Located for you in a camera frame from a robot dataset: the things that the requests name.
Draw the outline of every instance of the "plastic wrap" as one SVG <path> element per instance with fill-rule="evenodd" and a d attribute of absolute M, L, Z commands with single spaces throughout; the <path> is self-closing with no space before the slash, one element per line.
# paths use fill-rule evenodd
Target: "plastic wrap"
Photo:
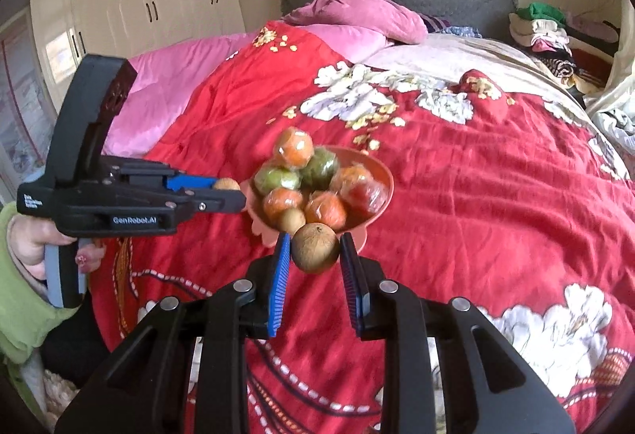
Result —
<path fill-rule="evenodd" d="M 272 190 L 262 200 L 262 210 L 272 225 L 276 225 L 278 217 L 287 209 L 302 208 L 304 197 L 300 191 L 282 187 Z"/>
<path fill-rule="evenodd" d="M 332 192 L 314 192 L 304 209 L 307 223 L 322 223 L 335 231 L 346 225 L 346 208 Z"/>
<path fill-rule="evenodd" d="M 273 161 L 266 162 L 253 177 L 253 184 L 261 196 L 282 187 L 288 190 L 300 188 L 300 175 L 285 167 L 277 167 Z"/>
<path fill-rule="evenodd" d="M 287 128 L 275 141 L 274 162 L 287 169 L 302 169 L 313 156 L 313 140 L 308 133 Z"/>
<path fill-rule="evenodd" d="M 360 163 L 355 163 L 349 167 L 341 167 L 335 172 L 329 185 L 329 190 L 331 192 L 340 193 L 344 185 L 352 185 L 360 180 L 372 179 L 373 175 L 366 167 Z"/>
<path fill-rule="evenodd" d="M 335 153 L 324 147 L 316 148 L 307 166 L 300 171 L 302 186 L 314 191 L 328 190 L 339 167 L 340 162 Z"/>
<path fill-rule="evenodd" d="M 388 189 L 377 180 L 361 179 L 345 183 L 340 196 L 355 212 L 371 216 L 379 212 L 386 203 Z"/>

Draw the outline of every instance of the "pink pillow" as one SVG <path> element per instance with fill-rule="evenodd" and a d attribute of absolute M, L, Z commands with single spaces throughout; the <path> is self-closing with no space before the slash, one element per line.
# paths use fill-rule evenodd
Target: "pink pillow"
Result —
<path fill-rule="evenodd" d="M 144 156 L 183 113 L 196 87 L 256 35 L 188 40 L 132 58 L 137 79 L 112 121 L 104 154 Z"/>
<path fill-rule="evenodd" d="M 391 0 L 313 0 L 283 17 L 292 26 L 361 26 L 403 43 L 421 43 L 428 30 L 415 12 Z"/>
<path fill-rule="evenodd" d="M 381 33 L 366 27 L 331 24 L 311 24 L 299 27 L 320 37 L 332 50 L 352 63 L 360 63 L 380 49 L 393 45 L 393 42 Z"/>

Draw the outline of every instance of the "green cloth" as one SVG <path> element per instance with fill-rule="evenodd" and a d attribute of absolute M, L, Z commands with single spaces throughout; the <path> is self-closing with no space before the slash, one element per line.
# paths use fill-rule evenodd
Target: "green cloth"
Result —
<path fill-rule="evenodd" d="M 558 25 L 562 27 L 566 25 L 564 13 L 558 8 L 544 3 L 531 3 L 526 8 L 518 8 L 516 13 L 521 19 L 525 19 L 526 21 L 547 19 L 549 21 L 556 21 Z"/>
<path fill-rule="evenodd" d="M 20 366 L 42 346 L 48 333 L 70 318 L 74 309 L 56 309 L 31 288 L 9 253 L 7 230 L 15 203 L 0 211 L 0 373 L 9 377 L 20 397 L 40 419 L 42 411 L 20 377 Z"/>

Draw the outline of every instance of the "green fruit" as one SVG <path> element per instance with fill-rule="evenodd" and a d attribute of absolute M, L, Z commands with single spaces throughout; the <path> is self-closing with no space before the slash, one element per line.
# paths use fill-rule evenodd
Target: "green fruit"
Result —
<path fill-rule="evenodd" d="M 335 153 L 323 147 L 316 148 L 307 166 L 300 170 L 302 185 L 314 191 L 325 191 L 339 168 Z"/>
<path fill-rule="evenodd" d="M 253 184 L 261 196 L 266 196 L 278 187 L 294 191 L 300 188 L 300 175 L 283 167 L 273 167 L 265 164 L 256 172 L 253 177 Z"/>

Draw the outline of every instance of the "plastic-wrapped fruit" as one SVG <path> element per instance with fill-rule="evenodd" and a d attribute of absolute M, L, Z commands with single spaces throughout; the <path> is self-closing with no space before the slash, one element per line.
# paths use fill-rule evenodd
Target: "plastic-wrapped fruit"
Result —
<path fill-rule="evenodd" d="M 321 223 L 302 226 L 291 239 L 293 263 L 305 273 L 322 273 L 331 268 L 339 256 L 337 235 Z"/>
<path fill-rule="evenodd" d="M 307 223 L 322 223 L 335 231 L 346 225 L 346 209 L 332 192 L 314 192 L 304 209 Z"/>
<path fill-rule="evenodd" d="M 267 194 L 267 197 L 262 200 L 262 210 L 265 212 L 271 225 L 275 225 L 281 213 L 287 209 L 300 208 L 303 201 L 304 197 L 300 191 L 292 191 L 284 187 L 278 187 Z"/>
<path fill-rule="evenodd" d="M 275 141 L 273 160 L 287 169 L 302 169 L 313 156 L 313 140 L 308 133 L 287 128 Z"/>
<path fill-rule="evenodd" d="M 324 147 L 316 148 L 309 163 L 300 171 L 302 186 L 314 191 L 327 190 L 339 166 L 340 162 L 334 152 Z"/>
<path fill-rule="evenodd" d="M 272 190 L 283 187 L 288 190 L 300 188 L 300 175 L 284 167 L 276 167 L 267 162 L 253 177 L 253 184 L 261 196 L 266 196 Z"/>
<path fill-rule="evenodd" d="M 388 199 L 386 185 L 377 180 L 358 180 L 351 184 L 344 184 L 340 192 L 342 200 L 351 209 L 367 216 L 375 215 Z"/>
<path fill-rule="evenodd" d="M 360 163 L 356 163 L 350 167 L 340 168 L 333 176 L 329 190 L 337 194 L 342 191 L 344 185 L 351 185 L 360 180 L 372 179 L 373 175 L 370 174 L 370 171 Z"/>
<path fill-rule="evenodd" d="M 279 231 L 295 235 L 295 232 L 307 224 L 307 220 L 300 209 L 286 209 L 278 217 L 277 224 Z"/>
<path fill-rule="evenodd" d="M 212 185 L 217 191 L 239 191 L 240 185 L 238 182 L 231 178 L 219 178 L 216 180 L 215 184 Z"/>

